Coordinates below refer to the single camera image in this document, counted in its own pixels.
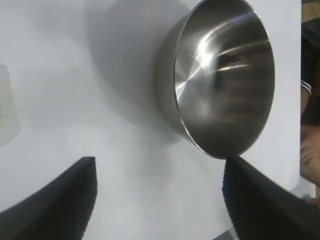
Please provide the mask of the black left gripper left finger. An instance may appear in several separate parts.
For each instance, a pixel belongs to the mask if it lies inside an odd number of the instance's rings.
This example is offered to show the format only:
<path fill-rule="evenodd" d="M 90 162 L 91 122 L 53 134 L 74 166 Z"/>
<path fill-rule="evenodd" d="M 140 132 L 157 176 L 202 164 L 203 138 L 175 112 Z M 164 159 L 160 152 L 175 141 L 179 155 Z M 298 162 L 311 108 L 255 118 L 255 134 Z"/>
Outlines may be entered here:
<path fill-rule="evenodd" d="M 81 240 L 98 195 L 95 157 L 83 157 L 0 213 L 2 240 Z"/>

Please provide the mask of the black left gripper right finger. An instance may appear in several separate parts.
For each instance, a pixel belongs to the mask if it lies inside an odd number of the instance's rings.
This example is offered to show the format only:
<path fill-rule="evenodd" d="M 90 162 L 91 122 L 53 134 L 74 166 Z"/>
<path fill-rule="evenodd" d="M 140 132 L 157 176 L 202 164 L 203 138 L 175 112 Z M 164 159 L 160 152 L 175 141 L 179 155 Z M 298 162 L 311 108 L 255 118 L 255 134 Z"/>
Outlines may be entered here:
<path fill-rule="evenodd" d="M 222 193 L 240 240 L 318 240 L 320 208 L 270 180 L 239 156 L 226 159 Z"/>

